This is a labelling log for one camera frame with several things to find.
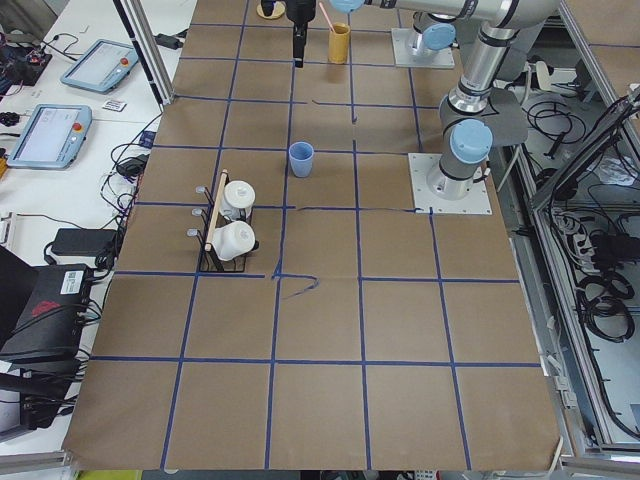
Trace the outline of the round wooden coaster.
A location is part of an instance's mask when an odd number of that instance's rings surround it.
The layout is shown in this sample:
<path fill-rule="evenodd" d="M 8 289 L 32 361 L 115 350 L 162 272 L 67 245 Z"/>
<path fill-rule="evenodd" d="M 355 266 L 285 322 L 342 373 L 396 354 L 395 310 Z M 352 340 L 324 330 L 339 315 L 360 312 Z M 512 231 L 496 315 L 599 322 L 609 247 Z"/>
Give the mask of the round wooden coaster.
<path fill-rule="evenodd" d="M 283 2 L 275 1 L 270 8 L 265 8 L 261 4 L 256 7 L 256 13 L 260 18 L 266 20 L 276 20 L 286 13 L 286 7 Z"/>

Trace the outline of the light blue plastic cup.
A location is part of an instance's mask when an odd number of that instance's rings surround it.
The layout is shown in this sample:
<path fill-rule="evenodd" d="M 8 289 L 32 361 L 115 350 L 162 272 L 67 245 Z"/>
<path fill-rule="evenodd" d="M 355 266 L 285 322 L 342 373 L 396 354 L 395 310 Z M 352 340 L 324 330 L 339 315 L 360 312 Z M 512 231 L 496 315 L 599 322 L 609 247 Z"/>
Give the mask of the light blue plastic cup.
<path fill-rule="evenodd" d="M 313 167 L 314 148 L 305 141 L 293 143 L 288 150 L 289 165 L 298 178 L 306 178 Z"/>

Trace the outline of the black power adapter brick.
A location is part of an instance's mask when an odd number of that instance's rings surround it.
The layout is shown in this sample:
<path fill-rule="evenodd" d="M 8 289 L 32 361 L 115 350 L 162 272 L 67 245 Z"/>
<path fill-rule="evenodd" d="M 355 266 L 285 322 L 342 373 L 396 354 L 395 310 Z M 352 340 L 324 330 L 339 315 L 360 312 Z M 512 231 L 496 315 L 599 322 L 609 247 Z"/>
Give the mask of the black power adapter brick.
<path fill-rule="evenodd" d="M 61 228 L 51 244 L 56 256 L 96 257 L 108 253 L 115 244 L 114 229 Z"/>

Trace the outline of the lower teach pendant tablet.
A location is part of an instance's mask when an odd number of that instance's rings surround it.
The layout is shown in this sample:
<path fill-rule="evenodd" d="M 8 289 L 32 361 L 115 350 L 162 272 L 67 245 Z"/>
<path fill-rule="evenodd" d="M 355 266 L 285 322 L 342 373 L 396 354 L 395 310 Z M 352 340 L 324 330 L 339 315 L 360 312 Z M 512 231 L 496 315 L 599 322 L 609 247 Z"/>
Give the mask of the lower teach pendant tablet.
<path fill-rule="evenodd" d="M 37 105 L 9 155 L 8 166 L 67 168 L 77 157 L 92 119 L 92 110 L 86 105 Z"/>

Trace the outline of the aluminium frame post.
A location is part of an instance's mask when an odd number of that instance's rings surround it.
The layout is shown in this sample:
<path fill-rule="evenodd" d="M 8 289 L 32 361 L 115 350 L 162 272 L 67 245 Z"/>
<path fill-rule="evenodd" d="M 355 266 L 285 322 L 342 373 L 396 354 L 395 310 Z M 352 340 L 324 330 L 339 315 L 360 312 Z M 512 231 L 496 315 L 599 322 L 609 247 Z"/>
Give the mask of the aluminium frame post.
<path fill-rule="evenodd" d="M 142 3 L 138 0 L 113 0 L 113 4 L 139 57 L 156 102 L 159 105 L 171 104 L 174 88 Z"/>

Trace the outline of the white mug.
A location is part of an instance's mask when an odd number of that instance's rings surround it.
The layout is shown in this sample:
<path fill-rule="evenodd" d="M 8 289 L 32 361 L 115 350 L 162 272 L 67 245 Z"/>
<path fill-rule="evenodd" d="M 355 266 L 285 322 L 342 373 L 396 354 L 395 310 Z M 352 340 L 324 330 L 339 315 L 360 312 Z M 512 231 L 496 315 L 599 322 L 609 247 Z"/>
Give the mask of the white mug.
<path fill-rule="evenodd" d="M 228 220 L 247 220 L 255 202 L 254 188 L 243 180 L 229 182 L 223 191 L 220 213 Z"/>
<path fill-rule="evenodd" d="M 215 229 L 213 249 L 221 261 L 231 261 L 258 247 L 253 228 L 244 221 L 233 221 Z"/>

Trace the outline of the black computer box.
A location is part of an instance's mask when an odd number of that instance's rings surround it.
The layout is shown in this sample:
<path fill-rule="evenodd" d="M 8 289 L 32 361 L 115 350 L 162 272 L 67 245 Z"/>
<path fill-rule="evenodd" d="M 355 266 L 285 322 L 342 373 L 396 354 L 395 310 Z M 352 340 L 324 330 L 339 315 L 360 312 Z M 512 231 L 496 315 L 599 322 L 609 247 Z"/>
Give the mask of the black computer box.
<path fill-rule="evenodd" d="M 30 266 L 1 249 L 1 359 L 65 361 L 79 349 L 93 270 L 84 263 Z"/>

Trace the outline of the teach pendant tablet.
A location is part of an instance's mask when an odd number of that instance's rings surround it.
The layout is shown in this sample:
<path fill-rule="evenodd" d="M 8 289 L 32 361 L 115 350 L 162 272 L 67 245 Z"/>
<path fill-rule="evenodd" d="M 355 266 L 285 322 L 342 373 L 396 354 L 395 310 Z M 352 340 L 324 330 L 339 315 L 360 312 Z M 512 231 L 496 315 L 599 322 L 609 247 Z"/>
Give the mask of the teach pendant tablet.
<path fill-rule="evenodd" d="M 92 119 L 92 110 L 86 105 L 37 105 L 9 155 L 8 166 L 67 168 L 77 157 Z"/>
<path fill-rule="evenodd" d="M 60 77 L 63 84 L 105 93 L 115 88 L 138 63 L 133 46 L 112 40 L 97 40 Z"/>

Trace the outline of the pink chopstick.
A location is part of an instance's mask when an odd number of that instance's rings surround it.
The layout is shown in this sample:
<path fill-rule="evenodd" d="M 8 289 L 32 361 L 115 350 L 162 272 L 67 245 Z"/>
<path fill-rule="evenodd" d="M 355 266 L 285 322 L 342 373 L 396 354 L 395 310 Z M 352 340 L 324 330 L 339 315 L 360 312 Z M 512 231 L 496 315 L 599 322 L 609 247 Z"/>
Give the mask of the pink chopstick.
<path fill-rule="evenodd" d="M 325 6 L 324 6 L 322 1 L 318 1 L 318 7 L 319 7 L 323 17 L 325 18 L 330 31 L 335 34 L 336 31 L 334 29 L 334 24 L 333 24 L 333 22 L 332 22 L 332 20 L 331 20 L 331 18 L 329 16 L 329 14 L 327 13 L 326 8 L 325 8 Z"/>

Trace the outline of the bamboo chopstick holder cylinder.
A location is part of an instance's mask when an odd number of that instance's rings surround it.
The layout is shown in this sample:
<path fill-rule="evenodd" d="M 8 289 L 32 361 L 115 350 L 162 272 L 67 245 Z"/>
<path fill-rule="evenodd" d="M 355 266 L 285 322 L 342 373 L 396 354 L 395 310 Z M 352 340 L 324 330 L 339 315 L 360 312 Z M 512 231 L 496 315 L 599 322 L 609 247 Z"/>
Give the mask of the bamboo chopstick holder cylinder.
<path fill-rule="evenodd" d="M 345 64 L 348 60 L 351 29 L 347 24 L 336 22 L 329 30 L 328 61 Z"/>

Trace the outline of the upper white mug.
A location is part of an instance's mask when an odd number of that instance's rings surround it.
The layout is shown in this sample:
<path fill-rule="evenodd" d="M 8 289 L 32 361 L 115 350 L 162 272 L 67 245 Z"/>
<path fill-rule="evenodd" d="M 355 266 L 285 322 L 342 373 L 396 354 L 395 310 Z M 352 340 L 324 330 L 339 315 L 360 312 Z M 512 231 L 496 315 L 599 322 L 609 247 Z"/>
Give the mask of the upper white mug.
<path fill-rule="evenodd" d="M 223 191 L 220 213 L 228 220 L 247 220 L 255 202 L 254 188 L 243 180 L 229 182 Z"/>

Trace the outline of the lower white mug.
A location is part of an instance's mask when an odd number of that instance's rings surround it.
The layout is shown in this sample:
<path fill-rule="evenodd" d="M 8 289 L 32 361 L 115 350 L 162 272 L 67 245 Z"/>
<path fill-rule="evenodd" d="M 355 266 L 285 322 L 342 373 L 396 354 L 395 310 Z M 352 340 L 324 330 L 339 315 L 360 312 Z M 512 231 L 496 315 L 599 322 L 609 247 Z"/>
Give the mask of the lower white mug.
<path fill-rule="evenodd" d="M 244 221 L 233 221 L 215 229 L 213 249 L 221 261 L 231 261 L 258 247 L 253 228 Z"/>

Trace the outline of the upper teach pendant tablet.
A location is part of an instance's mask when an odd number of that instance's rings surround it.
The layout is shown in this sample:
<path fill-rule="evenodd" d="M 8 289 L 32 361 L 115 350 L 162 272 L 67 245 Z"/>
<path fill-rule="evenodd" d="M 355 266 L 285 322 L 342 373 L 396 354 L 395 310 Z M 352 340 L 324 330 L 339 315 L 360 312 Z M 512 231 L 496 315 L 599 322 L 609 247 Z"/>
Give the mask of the upper teach pendant tablet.
<path fill-rule="evenodd" d="M 112 40 L 97 40 L 60 77 L 63 84 L 105 93 L 115 88 L 138 63 L 133 46 Z"/>

